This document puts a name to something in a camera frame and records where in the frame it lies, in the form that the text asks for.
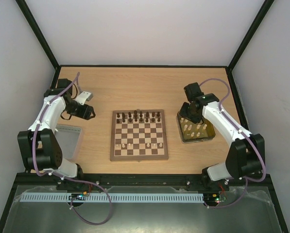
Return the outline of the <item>gold tin with pieces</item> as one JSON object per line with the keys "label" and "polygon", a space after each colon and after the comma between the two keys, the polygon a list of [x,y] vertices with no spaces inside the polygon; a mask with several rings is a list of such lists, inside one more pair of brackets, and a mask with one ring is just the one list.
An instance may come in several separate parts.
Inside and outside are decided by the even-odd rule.
{"label": "gold tin with pieces", "polygon": [[182,143],[211,141],[216,136],[213,125],[205,118],[193,123],[177,113],[176,120]]}

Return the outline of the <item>wooden chess board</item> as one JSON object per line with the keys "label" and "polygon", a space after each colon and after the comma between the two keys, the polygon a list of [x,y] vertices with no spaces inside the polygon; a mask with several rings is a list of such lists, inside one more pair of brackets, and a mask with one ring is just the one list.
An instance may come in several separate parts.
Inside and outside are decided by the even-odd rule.
{"label": "wooden chess board", "polygon": [[168,160],[168,158],[163,109],[113,111],[110,161]]}

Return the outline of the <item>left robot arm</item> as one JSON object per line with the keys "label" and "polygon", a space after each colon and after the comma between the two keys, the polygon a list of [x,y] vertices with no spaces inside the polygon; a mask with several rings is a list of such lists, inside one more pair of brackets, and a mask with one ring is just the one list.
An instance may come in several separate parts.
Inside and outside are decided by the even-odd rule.
{"label": "left robot arm", "polygon": [[17,141],[26,170],[34,170],[37,176],[57,176],[61,180],[82,182],[83,171],[79,164],[63,157],[55,137],[58,120],[66,112],[69,117],[93,119],[94,108],[87,104],[93,97],[79,86],[79,78],[73,81],[59,79],[55,88],[44,93],[42,108],[26,131],[20,131]]}

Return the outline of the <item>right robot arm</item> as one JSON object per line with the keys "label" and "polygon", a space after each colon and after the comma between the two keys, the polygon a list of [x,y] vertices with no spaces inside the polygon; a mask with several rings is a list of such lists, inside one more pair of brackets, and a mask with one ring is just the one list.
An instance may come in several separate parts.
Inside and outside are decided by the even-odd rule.
{"label": "right robot arm", "polygon": [[219,181],[230,178],[263,181],[266,176],[264,138],[241,126],[223,107],[223,101],[213,93],[204,94],[198,83],[187,85],[184,91],[187,101],[177,113],[182,142],[211,140],[217,130],[229,146],[225,162],[202,170],[202,187],[212,190]]}

